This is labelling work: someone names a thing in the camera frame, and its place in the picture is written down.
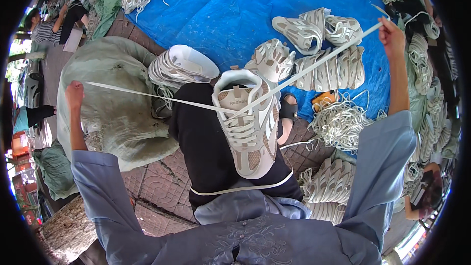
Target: paved ground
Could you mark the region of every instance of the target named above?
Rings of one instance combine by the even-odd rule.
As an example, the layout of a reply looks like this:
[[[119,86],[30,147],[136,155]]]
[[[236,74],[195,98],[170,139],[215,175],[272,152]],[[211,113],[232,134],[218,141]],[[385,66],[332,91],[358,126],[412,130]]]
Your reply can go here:
[[[129,22],[122,13],[114,21],[107,36],[129,38],[155,54],[164,51],[162,47],[155,44]],[[61,46],[52,47],[49,50],[43,72],[46,87],[45,103],[56,104],[60,73],[71,56],[72,53],[63,52]],[[54,139],[56,137],[56,118],[48,118],[47,123],[49,125],[47,135]],[[307,125],[308,122],[305,120],[296,120],[287,144],[311,138],[313,133],[307,130]],[[296,177],[307,168],[313,168],[317,172],[321,163],[332,152],[333,148],[324,146],[319,146],[317,150],[309,152],[304,144],[282,151],[286,163],[295,170]],[[190,180],[180,150],[158,162],[123,172],[122,177],[129,195],[136,202],[136,216],[146,234],[162,236],[197,225],[188,202]]]

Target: woman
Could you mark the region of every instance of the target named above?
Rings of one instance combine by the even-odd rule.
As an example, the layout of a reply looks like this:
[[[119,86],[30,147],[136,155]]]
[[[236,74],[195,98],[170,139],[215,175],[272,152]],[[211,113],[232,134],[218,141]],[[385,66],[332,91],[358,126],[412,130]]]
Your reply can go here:
[[[13,134],[26,131],[44,118],[56,114],[56,107],[52,105],[41,105],[38,108],[30,109],[26,106],[13,110]]]
[[[427,183],[427,190],[417,205],[410,202],[410,196],[405,196],[406,219],[427,219],[437,209],[443,195],[443,181],[441,179],[440,166],[429,163],[423,169],[422,182]]]
[[[88,26],[88,11],[80,1],[74,1],[68,11],[67,8],[67,5],[62,6],[59,15],[51,21],[41,21],[39,9],[32,9],[25,19],[25,28],[32,32],[31,39],[37,43],[50,41],[54,45],[65,44],[76,22]]]

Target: tree trunk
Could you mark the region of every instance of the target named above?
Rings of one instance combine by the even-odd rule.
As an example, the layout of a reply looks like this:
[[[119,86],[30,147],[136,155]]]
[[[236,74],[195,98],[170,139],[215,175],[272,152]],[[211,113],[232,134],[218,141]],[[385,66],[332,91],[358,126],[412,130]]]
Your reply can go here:
[[[22,39],[22,40],[26,40],[26,39],[31,40],[31,35],[27,33],[16,33],[13,38]]]
[[[15,54],[8,57],[8,62],[18,61],[26,58],[26,53]]]
[[[77,259],[97,239],[95,224],[85,214],[83,198],[78,196],[36,230],[36,237],[53,264]]]

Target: striped shirt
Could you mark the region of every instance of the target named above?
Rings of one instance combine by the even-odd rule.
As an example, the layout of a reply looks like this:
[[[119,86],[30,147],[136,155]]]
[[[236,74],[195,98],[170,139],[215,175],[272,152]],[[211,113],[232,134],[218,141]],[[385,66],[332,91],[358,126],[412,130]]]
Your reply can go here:
[[[54,27],[55,23],[56,20],[39,22],[31,33],[31,39],[37,43],[50,41],[54,45],[58,45],[60,41],[60,34],[62,32],[62,25],[60,26],[59,31],[54,33],[52,32],[52,28]]]

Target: black sandal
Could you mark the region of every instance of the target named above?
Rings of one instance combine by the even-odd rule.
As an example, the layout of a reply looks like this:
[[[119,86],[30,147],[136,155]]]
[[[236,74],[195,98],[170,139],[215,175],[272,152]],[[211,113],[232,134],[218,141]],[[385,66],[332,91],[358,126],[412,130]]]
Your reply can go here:
[[[294,99],[296,99],[296,104],[289,104],[285,100],[285,97],[287,95],[294,97]],[[298,117],[298,100],[294,96],[294,94],[292,94],[291,92],[287,92],[281,98],[280,119],[281,118],[288,118],[288,119],[291,119],[291,120],[295,121],[297,117]]]

